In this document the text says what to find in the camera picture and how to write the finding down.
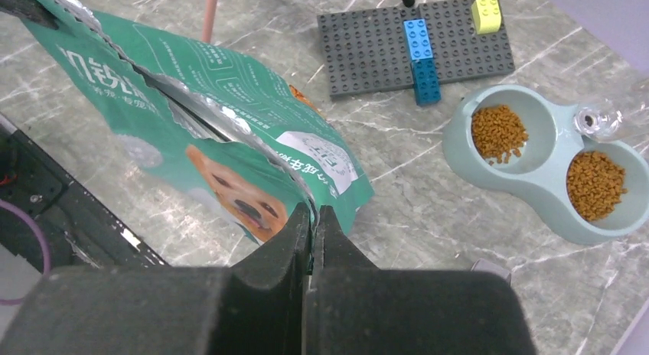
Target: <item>yellow lego brick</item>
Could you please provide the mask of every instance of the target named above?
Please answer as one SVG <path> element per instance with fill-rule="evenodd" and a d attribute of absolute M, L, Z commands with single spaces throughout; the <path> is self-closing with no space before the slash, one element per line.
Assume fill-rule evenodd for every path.
<path fill-rule="evenodd" d="M 479 35 L 497 32 L 503 21 L 498 0 L 475 0 L 471 5 L 471 16 Z"/>

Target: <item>green bag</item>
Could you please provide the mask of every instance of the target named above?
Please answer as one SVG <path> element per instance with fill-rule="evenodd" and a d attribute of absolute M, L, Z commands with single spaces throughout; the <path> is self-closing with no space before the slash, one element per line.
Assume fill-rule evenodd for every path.
<path fill-rule="evenodd" d="M 340 135 L 260 62 L 167 31 L 38 0 L 60 25 L 24 25 L 103 114 L 129 156 L 258 243 L 295 206 L 332 206 L 348 233 L 373 195 Z"/>

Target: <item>dry dog food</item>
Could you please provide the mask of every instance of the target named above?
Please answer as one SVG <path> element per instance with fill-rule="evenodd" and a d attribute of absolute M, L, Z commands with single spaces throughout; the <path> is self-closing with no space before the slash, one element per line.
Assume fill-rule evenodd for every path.
<path fill-rule="evenodd" d="M 520 118 L 507 105 L 475 112 L 471 120 L 471 135 L 480 156 L 495 158 L 498 164 L 508 163 L 512 154 L 520 157 L 519 148 L 529 138 Z"/>
<path fill-rule="evenodd" d="M 568 168 L 566 187 L 570 202 L 586 221 L 607 217 L 627 193 L 625 170 L 599 151 L 582 152 Z"/>

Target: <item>light green bowl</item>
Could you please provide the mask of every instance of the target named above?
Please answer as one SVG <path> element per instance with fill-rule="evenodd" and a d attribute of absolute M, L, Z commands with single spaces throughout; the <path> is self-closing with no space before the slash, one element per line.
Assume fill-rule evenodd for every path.
<path fill-rule="evenodd" d="M 489 165 L 471 137 L 471 116 L 485 106 L 508 105 L 518 114 L 529 140 L 521 156 Z M 599 144 L 572 126 L 577 107 L 559 106 L 518 85 L 499 85 L 467 95 L 444 129 L 444 156 L 451 169 L 476 187 L 513 194 L 529 204 L 557 235 L 578 244 L 596 244 L 634 232 L 649 218 L 649 166 L 623 142 Z M 628 192 L 615 211 L 594 223 L 570 203 L 566 175 L 581 151 L 601 151 L 626 170 Z"/>

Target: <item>blue lego brick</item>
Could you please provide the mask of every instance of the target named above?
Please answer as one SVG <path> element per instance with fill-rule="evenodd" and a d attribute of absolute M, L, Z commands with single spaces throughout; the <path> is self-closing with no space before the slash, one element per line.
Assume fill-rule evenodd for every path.
<path fill-rule="evenodd" d="M 410 60 L 432 59 L 426 21 L 421 19 L 404 21 L 403 27 L 408 40 Z"/>
<path fill-rule="evenodd" d="M 417 105 L 434 104 L 441 100 L 442 92 L 439 89 L 435 61 L 432 58 L 415 60 L 411 63 L 411 69 L 415 82 L 415 101 Z"/>

